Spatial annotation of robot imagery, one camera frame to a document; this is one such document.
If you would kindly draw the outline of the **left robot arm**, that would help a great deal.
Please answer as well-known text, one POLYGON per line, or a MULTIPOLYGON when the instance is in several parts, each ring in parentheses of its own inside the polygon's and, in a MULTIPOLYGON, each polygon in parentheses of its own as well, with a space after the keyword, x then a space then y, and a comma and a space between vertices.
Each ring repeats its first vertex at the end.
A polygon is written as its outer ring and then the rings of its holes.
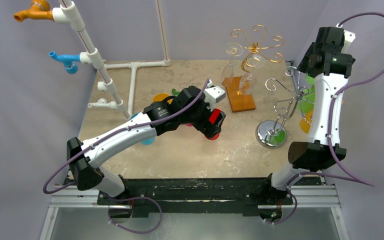
POLYGON ((152 102, 124 124, 97 137, 67 142, 67 160, 79 191, 97 189, 118 205, 126 203, 129 191, 124 179, 102 165, 116 154, 147 139, 191 125, 207 139, 215 140, 222 131, 226 114, 215 107, 226 97, 219 86, 184 88, 178 95, 152 102))

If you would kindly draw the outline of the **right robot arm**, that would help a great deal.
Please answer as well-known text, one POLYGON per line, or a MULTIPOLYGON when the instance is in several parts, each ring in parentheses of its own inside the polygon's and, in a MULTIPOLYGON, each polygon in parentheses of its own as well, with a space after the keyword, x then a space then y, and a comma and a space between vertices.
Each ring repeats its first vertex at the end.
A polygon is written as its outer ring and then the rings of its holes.
POLYGON ((268 204, 280 198, 304 173, 330 168, 346 156, 340 147, 339 122, 343 92, 355 59, 347 50, 355 34, 341 27, 321 27, 297 70, 314 79, 315 99, 306 141, 294 141, 288 149, 288 163, 272 173, 271 184, 261 189, 268 204))

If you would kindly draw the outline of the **red wine glass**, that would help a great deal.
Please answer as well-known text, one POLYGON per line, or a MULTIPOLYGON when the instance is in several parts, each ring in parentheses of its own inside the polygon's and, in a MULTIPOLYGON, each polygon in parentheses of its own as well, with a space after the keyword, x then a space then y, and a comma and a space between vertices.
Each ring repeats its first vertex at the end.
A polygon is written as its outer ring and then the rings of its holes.
POLYGON ((204 127, 204 136, 208 140, 216 140, 221 131, 222 131, 222 125, 226 118, 226 114, 218 109, 215 108, 208 119, 208 121, 205 123, 204 127))

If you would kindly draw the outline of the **yellow wine glass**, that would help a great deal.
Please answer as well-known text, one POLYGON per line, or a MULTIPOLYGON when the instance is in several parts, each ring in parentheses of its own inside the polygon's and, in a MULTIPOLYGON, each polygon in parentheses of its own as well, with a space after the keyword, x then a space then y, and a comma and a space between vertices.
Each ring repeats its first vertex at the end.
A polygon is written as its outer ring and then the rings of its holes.
POLYGON ((157 95, 155 95, 152 99, 152 102, 161 102, 163 101, 165 98, 169 97, 170 95, 167 94, 167 93, 159 93, 157 95))

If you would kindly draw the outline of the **green faucet with white elbow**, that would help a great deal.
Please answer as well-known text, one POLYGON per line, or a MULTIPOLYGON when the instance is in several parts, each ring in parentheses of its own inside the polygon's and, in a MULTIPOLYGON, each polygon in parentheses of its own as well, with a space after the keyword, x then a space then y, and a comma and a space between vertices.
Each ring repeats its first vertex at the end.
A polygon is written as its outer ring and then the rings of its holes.
POLYGON ((172 88, 172 89, 171 89, 171 93, 172 93, 172 95, 175 96, 175 97, 177 97, 177 96, 180 94, 180 92, 177 91, 175 88, 172 88))

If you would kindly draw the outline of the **blue wine glass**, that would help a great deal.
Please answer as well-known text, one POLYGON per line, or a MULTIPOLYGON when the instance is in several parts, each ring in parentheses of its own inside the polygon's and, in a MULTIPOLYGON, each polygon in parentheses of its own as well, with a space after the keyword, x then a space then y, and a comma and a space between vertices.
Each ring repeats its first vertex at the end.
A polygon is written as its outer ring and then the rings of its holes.
MULTIPOLYGON (((132 120, 133 118, 135 118, 139 113, 134 113, 131 117, 130 117, 130 120, 132 120)), ((145 139, 143 141, 141 141, 140 143, 144 146, 149 146, 151 145, 153 142, 155 141, 155 137, 152 137, 152 138, 148 138, 148 139, 145 139)))

